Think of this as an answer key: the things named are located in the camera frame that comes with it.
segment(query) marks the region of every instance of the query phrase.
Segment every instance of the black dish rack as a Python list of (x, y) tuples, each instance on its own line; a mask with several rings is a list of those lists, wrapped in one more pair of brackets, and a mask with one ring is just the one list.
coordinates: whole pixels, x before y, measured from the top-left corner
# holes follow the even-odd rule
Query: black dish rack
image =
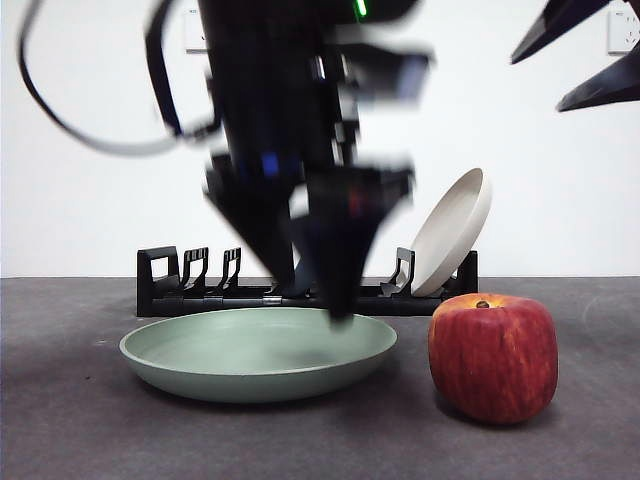
[[(139, 317), (174, 317), (192, 313), (249, 307), (313, 307), (324, 308), (322, 299), (311, 287), (291, 292), (280, 285), (240, 285), (242, 251), (227, 250), (223, 255), (222, 278), (207, 285), (209, 266), (207, 247), (184, 252), (182, 275), (176, 247), (160, 247), (138, 251), (137, 315)], [(154, 278), (152, 262), (166, 259), (167, 275)], [(191, 264), (202, 260), (202, 271), (193, 278)], [(402, 263), (407, 264), (407, 280), (398, 280)], [(231, 264), (235, 263), (230, 275)], [(414, 297), (415, 253), (398, 248), (396, 269), (386, 282), (360, 287), (355, 313), (380, 316), (430, 316), (447, 298), (478, 291), (478, 253), (471, 251), (457, 269), (457, 274), (431, 296)]]

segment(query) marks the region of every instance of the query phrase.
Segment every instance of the electrical socket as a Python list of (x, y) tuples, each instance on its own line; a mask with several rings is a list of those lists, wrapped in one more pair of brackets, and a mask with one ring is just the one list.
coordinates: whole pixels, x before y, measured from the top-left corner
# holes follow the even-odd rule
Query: electrical socket
[(630, 52), (640, 41), (640, 20), (633, 9), (623, 7), (609, 11), (608, 52)]
[(184, 13), (184, 47), (187, 53), (207, 51), (202, 20), (197, 8), (189, 8)]

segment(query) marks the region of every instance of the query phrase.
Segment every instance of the apple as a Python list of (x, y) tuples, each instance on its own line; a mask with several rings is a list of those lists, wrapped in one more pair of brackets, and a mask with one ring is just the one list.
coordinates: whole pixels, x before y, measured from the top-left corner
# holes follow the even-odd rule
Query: apple
[(448, 299), (433, 314), (428, 347), (438, 391), (481, 422), (522, 422), (555, 393), (556, 331), (536, 300), (495, 293)]

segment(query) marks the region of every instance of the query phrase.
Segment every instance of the green plate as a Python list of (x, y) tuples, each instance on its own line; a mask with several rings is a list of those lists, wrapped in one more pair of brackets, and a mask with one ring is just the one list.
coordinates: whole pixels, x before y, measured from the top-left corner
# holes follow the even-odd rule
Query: green plate
[(374, 318), (332, 324), (324, 310), (254, 308), (186, 315), (120, 341), (146, 382), (216, 402), (293, 400), (350, 385), (373, 372), (397, 339)]

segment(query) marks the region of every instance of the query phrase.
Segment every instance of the gray table surface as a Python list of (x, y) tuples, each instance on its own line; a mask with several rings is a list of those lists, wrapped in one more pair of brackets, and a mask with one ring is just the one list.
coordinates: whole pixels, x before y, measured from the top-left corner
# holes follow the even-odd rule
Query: gray table surface
[(209, 404), (139, 380), (118, 351), (132, 279), (2, 281), (2, 478), (640, 478), (640, 278), (482, 279), (553, 314), (560, 379), (517, 427), (466, 420), (435, 394), (430, 318), (384, 366), (315, 399)]

